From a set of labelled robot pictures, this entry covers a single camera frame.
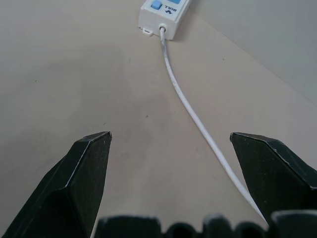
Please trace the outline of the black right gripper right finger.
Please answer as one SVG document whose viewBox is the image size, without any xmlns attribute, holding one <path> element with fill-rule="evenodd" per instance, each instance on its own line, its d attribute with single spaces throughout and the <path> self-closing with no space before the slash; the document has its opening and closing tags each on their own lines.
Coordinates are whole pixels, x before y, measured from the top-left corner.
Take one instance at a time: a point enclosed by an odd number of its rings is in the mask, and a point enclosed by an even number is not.
<svg viewBox="0 0 317 238">
<path fill-rule="evenodd" d="M 266 221 L 283 210 L 317 210 L 317 170 L 281 141 L 233 132 L 230 141 L 247 188 Z"/>
</svg>

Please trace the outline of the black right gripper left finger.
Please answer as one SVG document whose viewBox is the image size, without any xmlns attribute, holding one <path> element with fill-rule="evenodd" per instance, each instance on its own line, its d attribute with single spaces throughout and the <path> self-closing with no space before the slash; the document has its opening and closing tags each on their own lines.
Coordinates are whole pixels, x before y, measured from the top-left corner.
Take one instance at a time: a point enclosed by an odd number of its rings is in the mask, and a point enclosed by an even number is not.
<svg viewBox="0 0 317 238">
<path fill-rule="evenodd" d="M 111 132 L 88 135 L 42 178 L 1 238 L 90 238 L 104 193 Z"/>
</svg>

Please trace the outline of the white power strip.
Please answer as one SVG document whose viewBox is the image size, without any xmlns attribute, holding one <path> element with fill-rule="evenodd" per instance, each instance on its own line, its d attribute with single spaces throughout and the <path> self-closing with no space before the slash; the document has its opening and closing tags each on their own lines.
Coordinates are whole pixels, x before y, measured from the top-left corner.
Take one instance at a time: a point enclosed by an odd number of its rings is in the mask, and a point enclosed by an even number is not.
<svg viewBox="0 0 317 238">
<path fill-rule="evenodd" d="M 160 35 L 164 28 L 165 38 L 173 40 L 192 0 L 146 0 L 140 8 L 138 27 L 147 36 Z"/>
</svg>

